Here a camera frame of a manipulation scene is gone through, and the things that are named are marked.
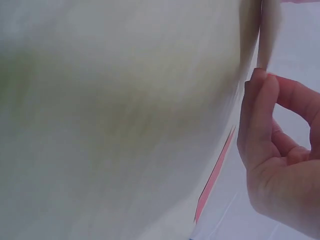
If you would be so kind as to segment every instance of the hand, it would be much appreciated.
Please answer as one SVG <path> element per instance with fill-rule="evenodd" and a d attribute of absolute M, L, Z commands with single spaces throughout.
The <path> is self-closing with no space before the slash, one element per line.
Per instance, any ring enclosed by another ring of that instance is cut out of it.
<path fill-rule="evenodd" d="M 308 122 L 311 150 L 273 120 L 276 103 Z M 320 94 L 255 69 L 245 83 L 237 145 L 253 208 L 320 239 Z"/>

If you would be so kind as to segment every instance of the finger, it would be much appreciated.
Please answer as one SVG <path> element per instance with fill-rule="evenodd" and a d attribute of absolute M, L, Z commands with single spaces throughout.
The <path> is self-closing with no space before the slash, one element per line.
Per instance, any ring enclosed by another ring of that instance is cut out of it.
<path fill-rule="evenodd" d="M 254 69 L 250 81 L 245 83 L 244 97 L 241 105 L 239 134 L 237 139 L 237 145 L 241 157 L 245 150 L 245 141 L 247 139 L 247 132 L 249 128 L 250 118 L 254 102 L 258 96 L 261 87 L 267 77 L 266 72 L 262 68 Z"/>
<path fill-rule="evenodd" d="M 279 95 L 277 79 L 269 75 L 254 103 L 245 147 L 246 166 L 252 170 L 274 156 L 273 112 Z"/>
<path fill-rule="evenodd" d="M 282 131 L 281 127 L 274 119 L 272 121 L 271 140 L 282 157 L 286 157 L 292 149 L 299 147 L 291 137 Z"/>
<path fill-rule="evenodd" d="M 303 117 L 311 126 L 320 110 L 320 94 L 303 84 L 276 76 L 279 82 L 278 104 Z"/>

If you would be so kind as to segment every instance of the pink stripe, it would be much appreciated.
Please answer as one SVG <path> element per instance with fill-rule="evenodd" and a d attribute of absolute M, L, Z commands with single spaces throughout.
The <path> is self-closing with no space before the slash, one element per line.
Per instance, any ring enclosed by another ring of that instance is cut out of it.
<path fill-rule="evenodd" d="M 196 211 L 195 211 L 195 222 L 197 223 L 199 218 L 200 218 L 200 215 L 206 205 L 206 202 L 208 200 L 208 197 L 210 195 L 210 192 L 218 178 L 218 175 L 220 173 L 220 170 L 221 170 L 221 167 L 222 167 L 222 164 L 225 160 L 225 157 L 226 157 L 226 153 L 227 153 L 227 150 L 231 144 L 231 140 L 234 136 L 234 133 L 235 133 L 235 128 L 230 132 L 229 134 L 229 137 L 227 138 L 225 144 L 224 144 L 224 147 L 222 149 L 222 152 L 218 158 L 218 161 L 216 162 L 215 166 L 214 166 L 214 169 L 209 177 L 209 180 L 208 182 L 206 183 L 205 187 L 204 187 L 204 190 L 198 200 L 198 204 L 197 204 L 197 207 L 196 207 Z"/>

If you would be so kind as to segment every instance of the white surface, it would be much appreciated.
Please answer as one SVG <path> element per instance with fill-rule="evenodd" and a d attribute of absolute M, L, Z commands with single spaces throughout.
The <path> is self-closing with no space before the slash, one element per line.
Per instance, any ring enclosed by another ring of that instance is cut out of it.
<path fill-rule="evenodd" d="M 320 3 L 282 4 L 283 23 L 269 71 L 320 92 Z M 310 147 L 309 126 L 277 106 L 274 118 L 299 144 Z M 236 141 L 192 235 L 194 240 L 308 240 L 262 215 L 249 203 L 245 168 Z"/>
<path fill-rule="evenodd" d="M 187 239 L 259 9 L 0 0 L 0 239 Z"/>

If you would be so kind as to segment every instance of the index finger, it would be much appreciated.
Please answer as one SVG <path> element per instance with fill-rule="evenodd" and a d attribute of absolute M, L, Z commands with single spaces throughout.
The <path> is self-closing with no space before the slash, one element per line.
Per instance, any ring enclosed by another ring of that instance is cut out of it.
<path fill-rule="evenodd" d="M 277 103 L 304 118 L 311 126 L 320 110 L 320 94 L 300 82 L 276 76 L 279 83 Z"/>

